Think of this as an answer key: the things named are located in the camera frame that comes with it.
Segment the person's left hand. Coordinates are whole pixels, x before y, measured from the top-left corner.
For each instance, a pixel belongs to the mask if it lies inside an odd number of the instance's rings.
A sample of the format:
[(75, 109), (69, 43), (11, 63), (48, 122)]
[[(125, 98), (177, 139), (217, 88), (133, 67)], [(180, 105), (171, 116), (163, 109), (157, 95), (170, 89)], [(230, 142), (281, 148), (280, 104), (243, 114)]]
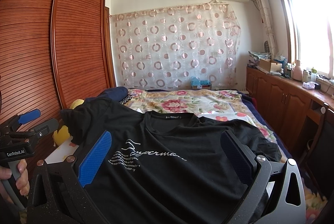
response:
[[(29, 180), (28, 180), (28, 170), (27, 162), (25, 159), (21, 159), (17, 164), (17, 169), (20, 173), (18, 180), (16, 181), (16, 187), (19, 190), (21, 196), (27, 196), (30, 190)], [(1, 180), (8, 180), (11, 178), (12, 171), (6, 167), (1, 166)], [(3, 184), (1, 183), (1, 196), (5, 201), (13, 202), (5, 190)]]

